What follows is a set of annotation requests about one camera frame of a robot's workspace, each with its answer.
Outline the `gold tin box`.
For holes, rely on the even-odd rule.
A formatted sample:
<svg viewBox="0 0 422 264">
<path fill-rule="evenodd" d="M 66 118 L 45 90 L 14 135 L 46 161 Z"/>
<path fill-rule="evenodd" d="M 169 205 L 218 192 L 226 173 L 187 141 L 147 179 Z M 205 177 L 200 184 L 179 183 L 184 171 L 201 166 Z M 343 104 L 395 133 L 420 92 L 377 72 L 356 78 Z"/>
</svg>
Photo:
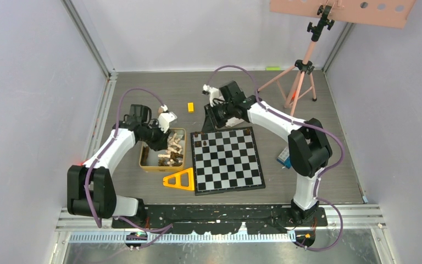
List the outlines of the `gold tin box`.
<svg viewBox="0 0 422 264">
<path fill-rule="evenodd" d="M 185 169 L 186 130 L 172 128 L 165 150 L 152 150 L 146 143 L 142 144 L 139 166 L 145 172 L 175 173 Z"/>
</svg>

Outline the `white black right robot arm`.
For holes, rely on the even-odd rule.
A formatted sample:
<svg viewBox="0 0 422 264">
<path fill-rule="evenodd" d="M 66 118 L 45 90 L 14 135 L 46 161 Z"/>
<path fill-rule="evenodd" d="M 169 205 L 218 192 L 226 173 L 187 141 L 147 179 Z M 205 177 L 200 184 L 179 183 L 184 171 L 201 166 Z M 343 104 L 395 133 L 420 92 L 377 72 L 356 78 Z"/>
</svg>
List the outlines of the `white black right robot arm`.
<svg viewBox="0 0 422 264">
<path fill-rule="evenodd" d="M 235 81 L 218 89 L 203 85 L 202 94 L 209 97 L 204 106 L 204 133 L 220 129 L 236 118 L 264 127 L 287 141 L 290 164 L 297 173 L 290 214 L 297 225 L 307 225 L 319 207 L 317 178 L 332 156 L 321 123 L 315 118 L 297 119 L 278 111 L 261 100 L 258 93 L 246 96 Z"/>
</svg>

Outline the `black white folding chessboard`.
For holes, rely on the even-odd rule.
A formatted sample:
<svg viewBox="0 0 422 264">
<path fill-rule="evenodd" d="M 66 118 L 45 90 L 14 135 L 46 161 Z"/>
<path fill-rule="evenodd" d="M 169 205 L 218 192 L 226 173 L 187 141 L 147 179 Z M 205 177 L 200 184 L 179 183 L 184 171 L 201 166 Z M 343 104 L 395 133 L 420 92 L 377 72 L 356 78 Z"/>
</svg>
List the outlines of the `black white folding chessboard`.
<svg viewBox="0 0 422 264">
<path fill-rule="evenodd" d="M 190 133 L 196 196 L 266 187 L 254 131 L 248 127 L 250 133 L 247 127 Z"/>
</svg>

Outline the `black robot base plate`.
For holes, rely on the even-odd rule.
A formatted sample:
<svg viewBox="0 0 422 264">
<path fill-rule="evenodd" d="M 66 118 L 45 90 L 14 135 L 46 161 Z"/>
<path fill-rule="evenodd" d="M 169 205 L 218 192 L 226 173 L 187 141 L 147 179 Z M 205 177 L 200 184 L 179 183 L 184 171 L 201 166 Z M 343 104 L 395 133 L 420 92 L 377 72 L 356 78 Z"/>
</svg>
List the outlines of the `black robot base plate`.
<svg viewBox="0 0 422 264">
<path fill-rule="evenodd" d="M 113 228 L 141 228 L 155 233 L 212 235 L 282 234 L 292 228 L 326 227 L 325 210 L 317 208 L 302 219 L 290 205 L 282 204 L 183 204 L 145 205 L 135 216 L 113 216 Z"/>
</svg>

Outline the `tin lid with bears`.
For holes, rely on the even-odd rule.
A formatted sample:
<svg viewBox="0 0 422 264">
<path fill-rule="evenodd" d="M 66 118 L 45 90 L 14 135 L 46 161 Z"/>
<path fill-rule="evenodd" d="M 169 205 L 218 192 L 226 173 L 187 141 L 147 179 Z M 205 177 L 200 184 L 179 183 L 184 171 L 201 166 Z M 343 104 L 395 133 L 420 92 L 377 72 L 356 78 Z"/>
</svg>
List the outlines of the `tin lid with bears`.
<svg viewBox="0 0 422 264">
<path fill-rule="evenodd" d="M 235 127 L 235 126 L 237 126 L 241 123 L 247 123 L 247 121 L 244 120 L 244 119 L 241 119 L 241 118 L 231 117 L 226 121 L 225 127 L 226 128 L 232 128 L 232 127 Z"/>
</svg>

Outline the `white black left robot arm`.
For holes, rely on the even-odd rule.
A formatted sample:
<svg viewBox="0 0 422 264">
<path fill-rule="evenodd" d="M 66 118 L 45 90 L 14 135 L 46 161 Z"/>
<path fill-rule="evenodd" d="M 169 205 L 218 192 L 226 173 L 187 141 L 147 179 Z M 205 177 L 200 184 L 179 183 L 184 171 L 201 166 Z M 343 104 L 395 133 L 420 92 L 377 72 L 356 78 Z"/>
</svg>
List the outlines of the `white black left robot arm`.
<svg viewBox="0 0 422 264">
<path fill-rule="evenodd" d="M 156 119 L 152 110 L 141 104 L 132 104 L 128 114 L 114 124 L 101 148 L 81 165 L 73 165 L 67 172 L 67 210 L 72 215 L 94 217 L 96 221 L 113 216 L 125 216 L 134 228 L 143 226 L 147 219 L 143 201 L 139 198 L 117 195 L 112 175 L 126 153 L 138 142 L 151 150 L 168 148 L 170 125 L 175 113 L 161 106 Z"/>
</svg>

